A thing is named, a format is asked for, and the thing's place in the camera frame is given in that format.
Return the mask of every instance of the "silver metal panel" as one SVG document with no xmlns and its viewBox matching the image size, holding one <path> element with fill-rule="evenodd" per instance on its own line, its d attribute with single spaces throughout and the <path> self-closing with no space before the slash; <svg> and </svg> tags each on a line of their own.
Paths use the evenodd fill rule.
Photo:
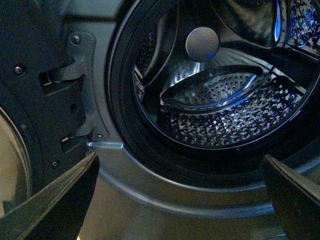
<svg viewBox="0 0 320 240">
<path fill-rule="evenodd" d="M 123 0 L 65 0 L 64 15 L 113 19 Z"/>
</svg>

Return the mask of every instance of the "washing machine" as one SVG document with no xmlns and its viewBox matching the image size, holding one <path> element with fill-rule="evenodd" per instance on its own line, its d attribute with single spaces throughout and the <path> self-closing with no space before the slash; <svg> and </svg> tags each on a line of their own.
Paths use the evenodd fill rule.
<svg viewBox="0 0 320 240">
<path fill-rule="evenodd" d="M 7 1 L 3 213 L 95 151 L 81 240 L 283 235 L 260 166 L 320 182 L 319 6 Z"/>
</svg>

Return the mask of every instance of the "washing machine drum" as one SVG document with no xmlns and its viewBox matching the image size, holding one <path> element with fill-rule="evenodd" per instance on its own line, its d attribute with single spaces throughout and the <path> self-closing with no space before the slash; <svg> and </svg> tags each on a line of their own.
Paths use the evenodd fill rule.
<svg viewBox="0 0 320 240">
<path fill-rule="evenodd" d="M 319 135 L 318 4 L 136 2 L 107 71 L 127 149 L 175 182 L 225 188 L 260 181 L 265 154 L 307 146 Z"/>
</svg>

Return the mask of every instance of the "stainless steel drum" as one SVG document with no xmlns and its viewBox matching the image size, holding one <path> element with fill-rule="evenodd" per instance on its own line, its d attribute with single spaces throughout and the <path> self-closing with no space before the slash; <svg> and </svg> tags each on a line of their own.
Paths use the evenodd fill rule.
<svg viewBox="0 0 320 240">
<path fill-rule="evenodd" d="M 135 92 L 150 122 L 180 144 L 217 150 L 259 141 L 295 117 L 318 82 L 295 79 L 282 70 L 287 59 L 279 64 L 272 58 L 279 49 L 296 53 L 297 62 L 318 61 L 320 22 L 312 1 L 211 1 L 206 23 L 214 30 L 190 20 L 187 2 L 171 10 L 175 19 L 166 14 L 150 31 L 132 66 Z M 199 29 L 208 31 L 191 44 L 190 35 Z M 269 51 L 269 60 L 261 50 Z M 203 59 L 198 62 L 197 52 Z"/>
</svg>

